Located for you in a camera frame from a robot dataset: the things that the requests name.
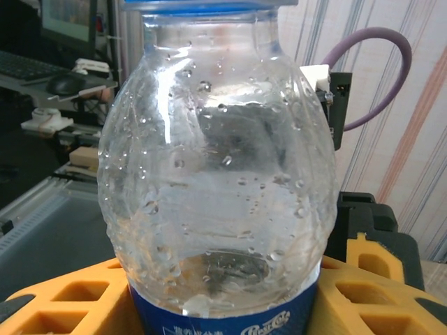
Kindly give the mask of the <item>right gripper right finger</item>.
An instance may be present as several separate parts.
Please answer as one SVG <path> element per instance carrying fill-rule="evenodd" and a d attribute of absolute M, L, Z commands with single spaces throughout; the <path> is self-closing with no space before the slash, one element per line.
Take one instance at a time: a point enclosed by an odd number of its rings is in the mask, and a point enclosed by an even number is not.
<path fill-rule="evenodd" d="M 446 306 L 426 292 L 324 257 L 308 334 L 445 334 Z"/>

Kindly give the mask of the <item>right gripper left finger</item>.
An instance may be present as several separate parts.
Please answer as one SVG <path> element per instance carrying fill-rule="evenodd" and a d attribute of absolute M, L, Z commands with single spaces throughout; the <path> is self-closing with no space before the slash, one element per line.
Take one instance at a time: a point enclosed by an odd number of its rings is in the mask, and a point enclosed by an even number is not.
<path fill-rule="evenodd" d="M 1 323 L 2 334 L 142 334 L 127 279 L 114 258 L 21 289 L 34 298 Z"/>

